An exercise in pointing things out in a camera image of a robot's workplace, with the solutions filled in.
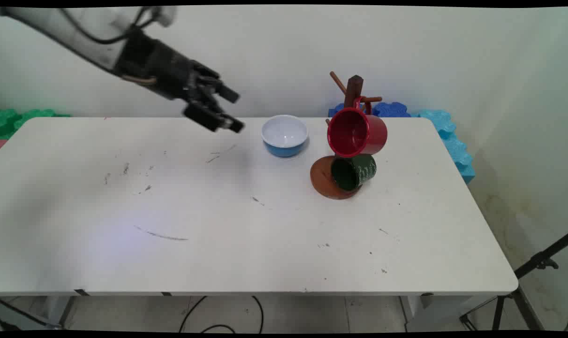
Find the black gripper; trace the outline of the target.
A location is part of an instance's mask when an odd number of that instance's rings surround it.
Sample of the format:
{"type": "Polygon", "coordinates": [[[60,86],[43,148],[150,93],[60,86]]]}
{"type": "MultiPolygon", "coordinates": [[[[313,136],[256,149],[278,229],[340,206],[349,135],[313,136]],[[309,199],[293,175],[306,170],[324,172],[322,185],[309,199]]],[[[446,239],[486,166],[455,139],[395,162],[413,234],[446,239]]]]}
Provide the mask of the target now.
{"type": "Polygon", "coordinates": [[[182,114],[211,132],[228,129],[240,133],[245,127],[241,120],[226,114],[213,95],[188,98],[187,90],[197,85],[236,103],[239,94],[226,86],[219,73],[141,30],[136,30],[125,41],[114,65],[114,74],[142,80],[143,86],[164,98],[184,100],[187,106],[182,114]]]}

